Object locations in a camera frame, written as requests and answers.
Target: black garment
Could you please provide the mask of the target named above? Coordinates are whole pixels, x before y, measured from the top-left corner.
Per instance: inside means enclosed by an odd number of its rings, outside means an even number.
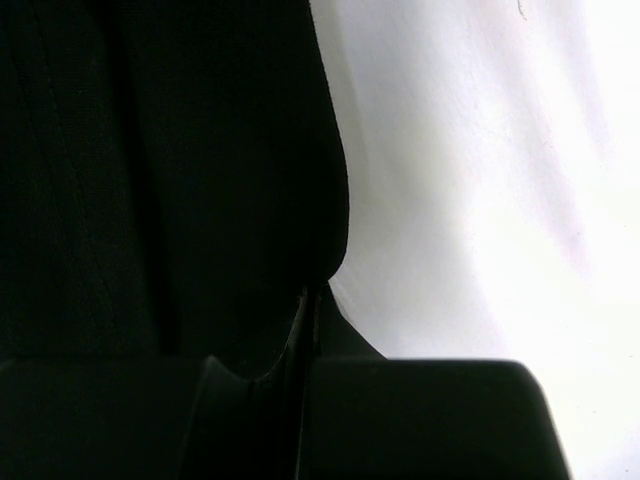
[[[0,9],[0,355],[286,335],[347,236],[308,4]]]

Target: white surface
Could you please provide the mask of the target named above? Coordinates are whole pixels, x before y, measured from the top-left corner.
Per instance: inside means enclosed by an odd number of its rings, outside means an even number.
[[[349,170],[342,311],[389,357],[520,360],[575,478],[640,478],[635,4],[312,8]]]

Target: white background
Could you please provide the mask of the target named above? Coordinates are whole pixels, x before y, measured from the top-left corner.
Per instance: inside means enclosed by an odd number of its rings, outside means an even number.
[[[576,479],[640,478],[635,2],[312,0],[388,357],[524,363]]]

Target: white sheet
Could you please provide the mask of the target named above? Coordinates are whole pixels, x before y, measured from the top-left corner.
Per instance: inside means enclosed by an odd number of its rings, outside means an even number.
[[[349,170],[343,313],[388,357],[521,361],[575,478],[640,478],[638,8],[311,3]]]

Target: white fabric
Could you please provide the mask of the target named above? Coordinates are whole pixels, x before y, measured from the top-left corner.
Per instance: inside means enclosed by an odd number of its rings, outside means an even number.
[[[521,361],[575,478],[640,478],[636,4],[312,9],[349,170],[345,316],[388,357]]]

